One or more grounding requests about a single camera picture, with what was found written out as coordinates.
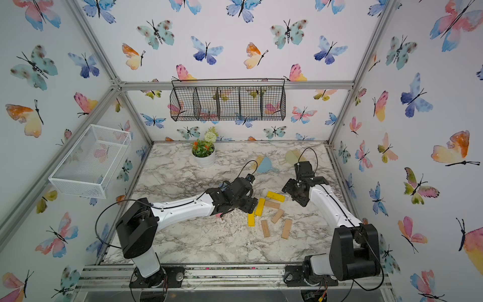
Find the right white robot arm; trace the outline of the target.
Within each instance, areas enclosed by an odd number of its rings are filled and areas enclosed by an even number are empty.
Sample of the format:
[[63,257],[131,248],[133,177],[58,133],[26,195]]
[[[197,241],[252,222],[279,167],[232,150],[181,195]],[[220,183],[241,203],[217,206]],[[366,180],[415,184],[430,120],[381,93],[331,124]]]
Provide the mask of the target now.
[[317,176],[308,161],[294,165],[296,177],[289,179],[283,193],[302,207],[312,204],[333,228],[330,251],[304,258],[299,276],[286,283],[302,282],[310,286],[337,281],[356,280],[382,273],[379,255],[379,234],[375,226],[363,224],[343,206],[328,181]]

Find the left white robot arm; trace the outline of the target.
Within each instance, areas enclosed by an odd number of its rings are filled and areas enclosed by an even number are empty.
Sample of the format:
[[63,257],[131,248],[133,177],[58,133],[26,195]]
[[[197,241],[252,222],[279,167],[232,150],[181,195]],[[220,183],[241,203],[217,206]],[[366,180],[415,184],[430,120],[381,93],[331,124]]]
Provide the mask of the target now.
[[135,200],[116,223],[123,256],[135,264],[129,287],[166,289],[168,272],[152,247],[156,233],[197,217],[221,216],[234,210],[252,214],[258,204],[253,197],[254,181],[255,176],[248,174],[171,203],[151,203],[147,198]]

